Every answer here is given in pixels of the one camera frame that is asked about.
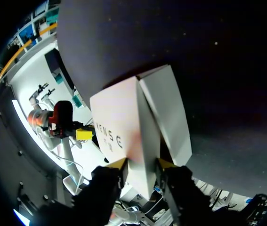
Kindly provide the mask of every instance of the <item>white wall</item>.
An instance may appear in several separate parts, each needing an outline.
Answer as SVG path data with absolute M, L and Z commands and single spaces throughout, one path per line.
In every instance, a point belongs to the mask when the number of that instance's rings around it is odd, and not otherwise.
M 51 51 L 53 48 L 57 48 L 57 43 L 51 43 L 32 57 L 15 74 L 10 82 L 16 99 L 26 116 L 33 110 L 33 107 L 29 103 L 30 96 L 37 90 L 38 85 L 43 85 L 46 82 L 49 86 L 40 94 L 39 100 L 47 93 L 48 89 L 56 89 L 49 97 L 54 103 L 60 100 L 72 101 L 72 97 L 64 83 L 56 83 L 44 57 L 44 54 Z M 42 109 L 46 108 L 44 105 L 40 105 L 40 107 Z M 73 112 L 73 120 L 83 122 L 84 124 L 87 123 L 91 117 L 91 111 L 88 107 L 75 108 Z M 82 144 L 82 149 L 74 147 L 72 152 L 75 162 L 83 166 L 83 175 L 88 179 L 91 179 L 90 173 L 96 166 L 106 164 L 103 154 L 92 141 Z

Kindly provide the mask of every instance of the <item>orange beam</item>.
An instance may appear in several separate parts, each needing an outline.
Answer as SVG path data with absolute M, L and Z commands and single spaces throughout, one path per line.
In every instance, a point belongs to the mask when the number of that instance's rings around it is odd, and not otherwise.
M 47 27 L 46 29 L 40 31 L 39 35 L 43 35 L 45 32 L 48 32 L 54 28 L 57 27 L 57 23 L 52 24 L 51 26 Z M 13 56 L 12 58 L 7 62 L 7 64 L 4 66 L 4 68 L 0 72 L 0 80 L 2 79 L 2 76 L 7 71 L 8 67 L 11 65 L 11 63 L 15 60 L 16 57 L 26 48 L 28 45 L 32 43 L 32 40 L 28 40 Z

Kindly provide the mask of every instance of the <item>dark gray surface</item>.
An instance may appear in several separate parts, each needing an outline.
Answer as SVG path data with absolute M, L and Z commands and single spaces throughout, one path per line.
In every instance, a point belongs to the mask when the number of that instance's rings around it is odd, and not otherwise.
M 55 198 L 54 177 L 58 166 L 30 137 L 13 107 L 10 88 L 0 90 L 0 190 L 6 201 L 16 208 L 19 182 L 23 192 L 37 206 L 45 204 L 43 196 Z
M 170 64 L 194 176 L 267 194 L 267 5 L 69 0 L 58 24 L 61 57 L 88 105 L 120 76 Z

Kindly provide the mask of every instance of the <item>yellow block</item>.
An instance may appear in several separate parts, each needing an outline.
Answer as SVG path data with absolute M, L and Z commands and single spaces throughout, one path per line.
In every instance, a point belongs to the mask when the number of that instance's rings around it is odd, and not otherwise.
M 92 133 L 88 130 L 76 129 L 76 140 L 91 140 Z

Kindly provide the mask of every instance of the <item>blue object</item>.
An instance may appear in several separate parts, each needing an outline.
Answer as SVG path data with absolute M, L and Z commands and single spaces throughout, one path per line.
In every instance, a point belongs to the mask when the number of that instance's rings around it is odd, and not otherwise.
M 55 76 L 55 81 L 57 82 L 57 84 L 60 84 L 63 82 L 63 78 L 62 78 L 62 75 L 60 73 Z
M 73 101 L 74 101 L 76 107 L 79 108 L 79 107 L 82 106 L 82 103 L 81 103 L 81 101 L 79 100 L 79 98 L 77 96 L 73 96 Z

